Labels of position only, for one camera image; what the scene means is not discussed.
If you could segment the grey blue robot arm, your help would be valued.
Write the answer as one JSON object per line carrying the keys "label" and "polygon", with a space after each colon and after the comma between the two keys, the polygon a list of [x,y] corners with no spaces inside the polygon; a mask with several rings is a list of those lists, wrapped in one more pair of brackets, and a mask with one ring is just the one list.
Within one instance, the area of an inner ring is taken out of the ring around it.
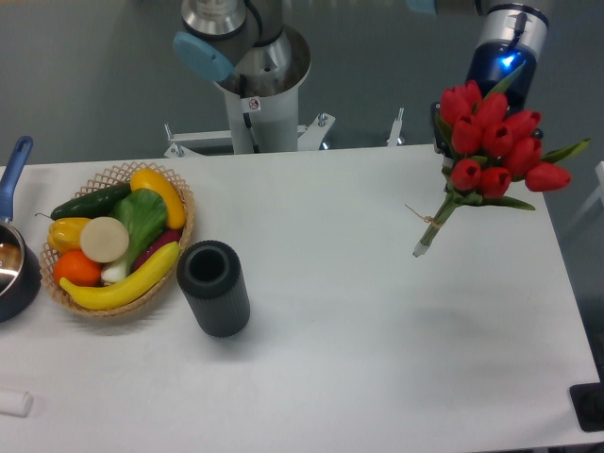
{"label": "grey blue robot arm", "polygon": [[[554,9],[551,1],[410,1],[421,14],[484,17],[467,73],[478,93],[502,92],[508,112],[522,110]],[[237,154],[325,148],[335,123],[321,113],[298,123],[298,89],[310,71],[310,49],[285,25],[280,1],[185,1],[173,48],[196,75],[223,92],[230,142]]]}

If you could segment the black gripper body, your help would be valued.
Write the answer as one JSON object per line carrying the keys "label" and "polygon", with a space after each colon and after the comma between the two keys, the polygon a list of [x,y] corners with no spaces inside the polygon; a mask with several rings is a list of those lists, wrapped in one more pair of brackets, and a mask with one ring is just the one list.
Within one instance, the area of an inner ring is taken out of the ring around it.
{"label": "black gripper body", "polygon": [[437,149],[445,156],[457,153],[452,139],[454,128],[465,118],[461,136],[468,141],[463,152],[478,147],[478,136],[498,126],[524,108],[536,70],[537,58],[514,42],[480,45],[471,61],[466,81],[446,88],[432,105],[432,124]]}

